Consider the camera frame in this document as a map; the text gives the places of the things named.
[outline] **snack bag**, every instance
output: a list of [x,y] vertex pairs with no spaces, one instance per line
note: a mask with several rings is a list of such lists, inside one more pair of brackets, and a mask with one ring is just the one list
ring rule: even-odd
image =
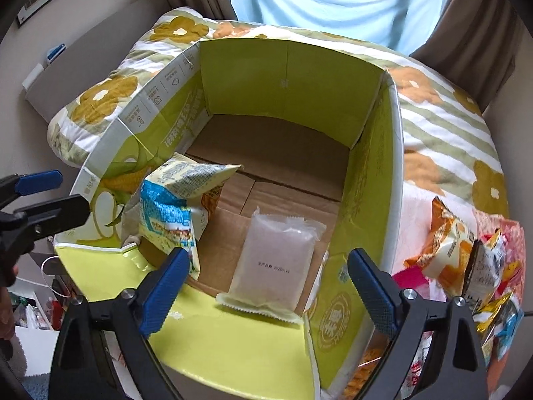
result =
[[361,363],[357,366],[357,371],[352,380],[346,385],[339,400],[353,400],[362,390],[364,384],[370,379],[374,369],[379,363],[380,357],[385,351],[380,348],[367,349],[364,352]]
[[496,353],[498,361],[501,361],[511,348],[516,329],[523,317],[524,311],[520,307],[518,297],[513,293],[502,309],[501,324],[497,326]]
[[139,234],[166,254],[189,250],[190,275],[198,279],[196,240],[214,214],[223,183],[240,165],[198,164],[179,153],[142,182]]
[[492,357],[492,350],[494,349],[494,326],[490,329],[485,342],[481,344],[481,352],[485,360],[485,366],[488,368],[490,358]]
[[404,264],[418,265],[426,277],[438,280],[447,296],[460,296],[474,242],[474,233],[435,197],[431,230],[422,252]]
[[526,239],[523,227],[519,222],[503,218],[501,215],[489,215],[477,209],[474,209],[474,216],[480,236],[492,236],[495,230],[501,229],[506,240],[502,282],[494,294],[495,298],[502,296],[509,288],[521,302],[526,279]]
[[429,332],[424,332],[422,340],[416,350],[415,357],[412,360],[411,367],[407,372],[407,376],[400,388],[399,398],[404,399],[412,395],[416,384],[422,374],[422,368],[427,358],[427,353],[430,350],[432,335]]
[[505,238],[497,230],[484,244],[474,246],[466,269],[463,297],[472,312],[485,306],[502,281],[505,263]]
[[496,322],[496,318],[500,313],[501,309],[505,306],[505,303],[511,298],[512,292],[506,293],[499,299],[490,301],[484,307],[481,307],[479,311],[474,314],[473,319],[476,324],[476,330],[478,331],[479,336],[481,337],[482,344],[485,343],[485,340],[490,334],[491,328]]

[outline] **blue gripper pad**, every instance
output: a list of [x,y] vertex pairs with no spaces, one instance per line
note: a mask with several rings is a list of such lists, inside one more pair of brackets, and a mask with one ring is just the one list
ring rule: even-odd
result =
[[[372,263],[372,265],[374,263],[366,253],[364,253],[366,257],[361,255],[361,251],[363,250],[358,248],[348,255],[348,275],[350,275],[376,329],[392,339],[398,333],[399,328],[396,320],[396,308],[381,283],[382,280],[387,281],[387,279],[378,278],[377,275],[383,273],[392,282],[394,280],[388,274],[379,271],[375,265],[373,266],[374,269],[369,267],[368,262]],[[394,286],[399,293],[398,286],[395,283]]]
[[20,176],[15,192],[22,196],[56,189],[63,183],[63,175],[58,170]]
[[189,254],[180,248],[162,272],[142,308],[139,331],[145,338],[161,329],[181,286],[189,274]]

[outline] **corn illustration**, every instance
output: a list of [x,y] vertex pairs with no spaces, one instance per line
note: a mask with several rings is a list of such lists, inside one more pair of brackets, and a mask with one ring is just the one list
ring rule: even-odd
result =
[[136,172],[126,173],[115,177],[105,177],[102,179],[101,183],[110,190],[124,191],[128,194],[133,194],[146,176],[149,168],[150,167],[146,166]]

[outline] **white bag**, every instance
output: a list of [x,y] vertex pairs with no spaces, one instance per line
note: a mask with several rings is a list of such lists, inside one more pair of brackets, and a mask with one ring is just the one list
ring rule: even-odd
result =
[[294,312],[315,242],[325,230],[326,226],[320,222],[261,215],[258,208],[252,216],[227,297],[248,304],[244,311],[259,312],[252,311],[252,306],[282,314]]

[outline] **light blue curtain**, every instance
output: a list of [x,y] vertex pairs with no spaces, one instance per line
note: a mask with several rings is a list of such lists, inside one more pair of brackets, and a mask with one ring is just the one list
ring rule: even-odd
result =
[[426,42],[446,0],[231,0],[240,21],[367,40],[403,54]]

